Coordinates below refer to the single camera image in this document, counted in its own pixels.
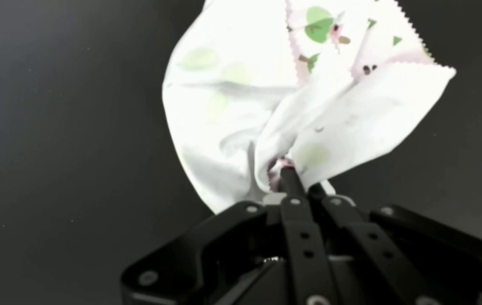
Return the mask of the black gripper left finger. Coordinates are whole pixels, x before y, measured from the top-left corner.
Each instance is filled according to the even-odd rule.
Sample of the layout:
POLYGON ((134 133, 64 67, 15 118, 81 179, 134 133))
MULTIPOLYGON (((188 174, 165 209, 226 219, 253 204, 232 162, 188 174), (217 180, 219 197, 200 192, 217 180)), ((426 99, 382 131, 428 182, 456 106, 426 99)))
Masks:
POLYGON ((294 169, 280 172, 282 224, 295 305, 334 305, 334 279, 329 272, 322 236, 314 223, 311 202, 294 169))

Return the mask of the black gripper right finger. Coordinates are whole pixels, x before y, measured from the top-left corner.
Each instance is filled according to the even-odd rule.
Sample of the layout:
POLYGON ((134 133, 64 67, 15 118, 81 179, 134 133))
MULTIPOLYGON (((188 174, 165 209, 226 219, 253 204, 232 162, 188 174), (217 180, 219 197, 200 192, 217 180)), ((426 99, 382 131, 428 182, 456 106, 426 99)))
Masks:
POLYGON ((348 305, 419 305, 426 301, 426 280, 351 199, 331 194, 326 185, 312 187, 309 196, 333 233, 327 258, 348 305))

